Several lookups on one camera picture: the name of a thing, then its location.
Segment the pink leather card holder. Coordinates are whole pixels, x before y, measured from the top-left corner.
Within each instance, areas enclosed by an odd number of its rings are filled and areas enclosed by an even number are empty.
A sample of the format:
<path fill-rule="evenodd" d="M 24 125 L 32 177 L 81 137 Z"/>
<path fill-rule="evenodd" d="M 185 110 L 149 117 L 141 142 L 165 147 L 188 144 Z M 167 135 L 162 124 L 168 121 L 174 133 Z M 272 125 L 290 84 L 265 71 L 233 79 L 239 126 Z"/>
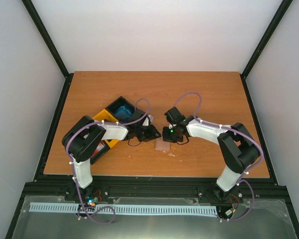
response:
<path fill-rule="evenodd" d="M 163 141 L 162 130 L 158 131 L 161 137 L 155 139 L 155 149 L 163 152 L 168 152 L 170 150 L 170 143 Z"/>

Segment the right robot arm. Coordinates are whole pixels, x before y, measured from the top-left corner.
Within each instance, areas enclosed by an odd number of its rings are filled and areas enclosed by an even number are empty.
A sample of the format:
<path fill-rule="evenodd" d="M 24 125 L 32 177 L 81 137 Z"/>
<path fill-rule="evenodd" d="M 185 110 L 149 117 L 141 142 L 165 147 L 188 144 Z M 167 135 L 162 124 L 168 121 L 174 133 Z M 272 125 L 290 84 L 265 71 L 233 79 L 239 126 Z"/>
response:
<path fill-rule="evenodd" d="M 230 191 L 240 183 L 243 175 L 257 159 L 263 160 L 264 152 L 241 123 L 221 125 L 204 121 L 195 116 L 185 117 L 173 107 L 164 114 L 169 126 L 163 128 L 163 141 L 185 144 L 190 137 L 201 138 L 220 147 L 225 168 L 216 184 L 223 192 Z"/>

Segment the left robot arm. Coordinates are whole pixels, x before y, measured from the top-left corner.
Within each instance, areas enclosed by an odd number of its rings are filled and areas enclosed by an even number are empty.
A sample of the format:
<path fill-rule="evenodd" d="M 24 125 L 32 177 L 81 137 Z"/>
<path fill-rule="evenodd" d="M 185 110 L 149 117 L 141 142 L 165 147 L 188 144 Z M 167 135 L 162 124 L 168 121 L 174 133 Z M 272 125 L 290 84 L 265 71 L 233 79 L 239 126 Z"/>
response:
<path fill-rule="evenodd" d="M 151 123 L 152 116 L 141 110 L 134 113 L 119 113 L 115 122 L 95 120 L 83 116 L 63 137 L 62 145 L 70 157 L 74 170 L 73 180 L 78 185 L 76 194 L 82 200 L 93 197 L 94 188 L 90 161 L 95 151 L 100 150 L 100 143 L 105 140 L 129 141 L 137 138 L 147 142 L 161 137 L 161 133 Z"/>

